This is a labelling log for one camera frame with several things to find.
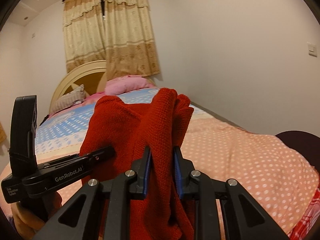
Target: pillow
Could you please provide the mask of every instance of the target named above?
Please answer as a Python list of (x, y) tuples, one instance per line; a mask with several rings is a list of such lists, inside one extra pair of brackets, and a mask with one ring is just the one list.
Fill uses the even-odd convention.
[(75, 90), (71, 91), (60, 97), (52, 106), (50, 114), (55, 114), (68, 107), (80, 104), (85, 100), (84, 85), (77, 87)]
[(128, 75), (114, 78), (106, 83), (104, 93), (109, 96), (117, 96), (141, 88), (152, 88), (153, 84), (142, 76)]

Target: black robotic device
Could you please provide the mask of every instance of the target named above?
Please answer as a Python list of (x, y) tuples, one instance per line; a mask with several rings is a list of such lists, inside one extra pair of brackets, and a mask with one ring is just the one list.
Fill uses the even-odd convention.
[[(8, 203), (21, 201), (47, 221), (46, 203), (52, 192), (87, 176), (96, 163), (113, 157), (115, 151), (109, 146), (82, 157), (70, 155), (37, 165), (35, 130), (36, 96), (17, 98), (11, 128), (12, 174), (1, 187)], [(220, 200), (227, 240), (289, 239), (238, 181), (211, 179), (183, 159), (179, 147), (172, 152), (179, 198), (195, 203), (195, 240), (221, 239), (216, 199)], [(129, 240), (130, 200), (146, 198), (151, 169), (152, 154), (146, 147), (143, 157), (125, 173), (104, 182), (91, 179), (46, 222), (34, 240), (97, 240), (106, 199), (109, 205), (103, 240)]]

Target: headboard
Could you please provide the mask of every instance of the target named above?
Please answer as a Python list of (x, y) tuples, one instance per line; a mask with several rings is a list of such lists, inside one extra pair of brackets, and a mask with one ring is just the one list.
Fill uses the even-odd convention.
[(49, 112), (53, 103), (61, 96), (71, 92), (78, 86), (84, 84), (84, 89), (87, 95), (93, 95), (97, 92), (104, 91), (106, 86), (107, 76), (106, 76), (106, 61), (97, 60), (76, 67), (70, 71), (63, 80), (59, 83), (58, 87), (53, 93)]

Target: striped pillow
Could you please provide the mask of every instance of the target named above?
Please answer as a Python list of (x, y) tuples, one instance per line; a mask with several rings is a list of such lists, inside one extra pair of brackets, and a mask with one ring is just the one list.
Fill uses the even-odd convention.
[(77, 87), (75, 90), (71, 91), (60, 97), (52, 106), (50, 114), (55, 114), (68, 107), (80, 104), (85, 100), (84, 85)]

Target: red plaid fabric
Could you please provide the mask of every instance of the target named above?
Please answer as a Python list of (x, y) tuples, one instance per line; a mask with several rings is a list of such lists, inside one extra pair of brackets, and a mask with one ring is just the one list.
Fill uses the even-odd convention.
[(320, 215), (320, 184), (298, 224), (288, 234), (290, 240), (303, 240)]

